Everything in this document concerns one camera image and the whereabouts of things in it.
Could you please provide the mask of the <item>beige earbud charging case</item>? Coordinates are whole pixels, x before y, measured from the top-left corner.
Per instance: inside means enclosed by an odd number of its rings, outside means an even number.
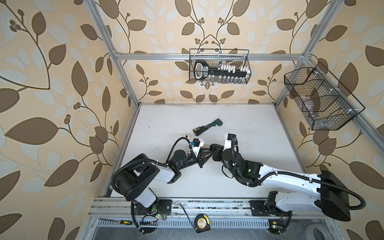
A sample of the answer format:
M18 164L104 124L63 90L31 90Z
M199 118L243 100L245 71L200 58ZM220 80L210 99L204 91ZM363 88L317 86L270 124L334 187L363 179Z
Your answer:
M191 140L191 139L192 139L192 136L191 136L191 134L183 134L183 137L185 137L185 138L187 138L187 139L189 139L189 140Z

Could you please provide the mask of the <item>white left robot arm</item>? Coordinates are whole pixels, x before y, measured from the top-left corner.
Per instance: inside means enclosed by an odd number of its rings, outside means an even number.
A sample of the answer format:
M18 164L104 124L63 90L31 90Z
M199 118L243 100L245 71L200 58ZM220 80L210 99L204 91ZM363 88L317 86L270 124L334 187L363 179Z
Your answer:
M112 176L111 186L115 192L133 205L140 204L145 214L160 212L159 199L150 190L153 181L175 183L182 175L181 170L198 165L200 168L212 157L214 150L205 148L201 139L176 140L165 163L140 154L118 169Z

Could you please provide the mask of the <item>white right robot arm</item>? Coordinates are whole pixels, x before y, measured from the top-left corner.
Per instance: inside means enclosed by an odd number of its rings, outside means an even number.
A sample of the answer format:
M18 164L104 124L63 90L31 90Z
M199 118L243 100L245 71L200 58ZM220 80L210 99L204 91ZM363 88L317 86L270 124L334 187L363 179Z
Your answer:
M349 190L333 173L300 174L272 168L245 160L238 146L210 146L213 160L221 162L233 178L243 186L256 188L273 186L285 192L272 191L266 202L267 209L282 212L322 212L334 220L349 222L351 211L362 210L366 201Z

